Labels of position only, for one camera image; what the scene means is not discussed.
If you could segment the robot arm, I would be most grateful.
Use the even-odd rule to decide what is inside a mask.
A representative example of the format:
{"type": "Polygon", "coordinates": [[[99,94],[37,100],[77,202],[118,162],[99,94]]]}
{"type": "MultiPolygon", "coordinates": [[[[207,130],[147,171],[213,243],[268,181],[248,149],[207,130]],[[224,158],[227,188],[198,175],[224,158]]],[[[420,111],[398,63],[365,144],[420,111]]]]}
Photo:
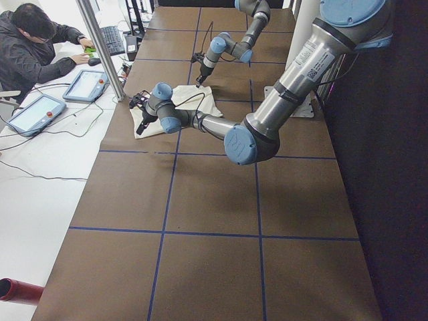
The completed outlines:
{"type": "Polygon", "coordinates": [[[235,164],[270,159],[280,147],[280,128],[306,96],[321,85],[338,57],[390,44],[394,12],[394,1],[321,1],[311,36],[259,108],[240,123],[199,109],[179,109],[173,103],[171,86],[160,82],[150,96],[137,94],[130,102],[141,115],[136,133],[142,134],[153,122],[158,122],[167,134],[192,127],[221,139],[227,157],[235,164]]]}
{"type": "Polygon", "coordinates": [[[235,41],[228,32],[221,32],[213,37],[206,52],[201,50],[193,54],[191,63],[199,62],[199,76],[196,78],[196,87],[213,73],[217,62],[224,53],[231,55],[235,60],[249,63],[253,55],[253,47],[263,29],[270,22],[270,5],[267,1],[234,1],[235,8],[250,16],[253,21],[247,28],[240,41],[235,41]]]}

